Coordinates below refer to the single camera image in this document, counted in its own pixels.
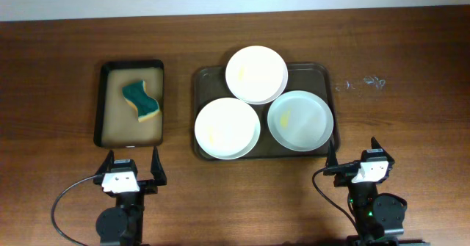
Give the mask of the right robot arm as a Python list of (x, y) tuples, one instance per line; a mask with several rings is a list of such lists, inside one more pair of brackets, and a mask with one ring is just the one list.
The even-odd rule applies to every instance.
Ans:
[(348, 245), (398, 245), (397, 237), (404, 234), (403, 221), (407, 202), (389, 193), (379, 193), (395, 161), (373, 137), (371, 148), (362, 151), (361, 158), (339, 164), (333, 144), (328, 154), (323, 174), (333, 176), (335, 187), (348, 188), (347, 205), (356, 236), (347, 237)]

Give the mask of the white plate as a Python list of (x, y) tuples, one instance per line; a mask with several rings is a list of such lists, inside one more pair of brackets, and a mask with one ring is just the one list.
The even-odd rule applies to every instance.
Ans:
[(236, 98), (218, 98), (205, 105), (195, 119), (199, 147), (216, 159), (238, 159), (248, 154), (261, 134), (253, 107)]
[(288, 69), (283, 58), (271, 48), (248, 46), (229, 59), (225, 80), (238, 99), (248, 104), (267, 104), (286, 89)]

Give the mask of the pale blue plate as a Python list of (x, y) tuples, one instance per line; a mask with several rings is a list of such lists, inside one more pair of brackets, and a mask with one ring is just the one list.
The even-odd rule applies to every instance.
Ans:
[(294, 90), (272, 102), (267, 125), (283, 147), (307, 152), (322, 147), (330, 139), (334, 119), (330, 107), (318, 95)]

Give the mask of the green and yellow sponge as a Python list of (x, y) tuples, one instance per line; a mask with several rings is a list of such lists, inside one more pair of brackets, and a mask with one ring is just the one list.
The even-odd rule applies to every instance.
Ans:
[(156, 116), (161, 111), (159, 102), (147, 94), (144, 80), (124, 86), (122, 94), (126, 102), (137, 112), (139, 123)]

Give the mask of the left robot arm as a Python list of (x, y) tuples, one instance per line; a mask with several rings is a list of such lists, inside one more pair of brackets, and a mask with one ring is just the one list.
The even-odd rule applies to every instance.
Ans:
[(145, 196), (154, 195), (167, 184), (167, 177), (153, 148), (152, 179), (139, 180), (132, 159), (116, 160), (110, 151), (95, 173), (93, 183), (115, 199), (115, 206), (105, 209), (97, 218), (95, 229), (103, 246), (140, 246), (142, 244)]

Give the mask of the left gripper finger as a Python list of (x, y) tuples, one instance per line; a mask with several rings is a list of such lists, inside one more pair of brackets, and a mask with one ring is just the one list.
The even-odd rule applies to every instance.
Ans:
[(114, 151), (110, 150), (109, 153), (106, 155), (105, 160), (96, 171), (95, 175), (96, 176), (103, 175), (106, 172), (108, 172), (110, 167), (113, 165), (114, 160), (115, 160)]
[(167, 176), (159, 159), (159, 152), (156, 146), (153, 147), (151, 159), (151, 174), (157, 186), (165, 186), (167, 184)]

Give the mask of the white plate top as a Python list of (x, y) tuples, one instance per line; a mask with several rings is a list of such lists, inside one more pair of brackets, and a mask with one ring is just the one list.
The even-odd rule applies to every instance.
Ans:
[(238, 99), (248, 104), (267, 104), (286, 89), (288, 69), (283, 58), (271, 48), (248, 46), (229, 59), (225, 80)]

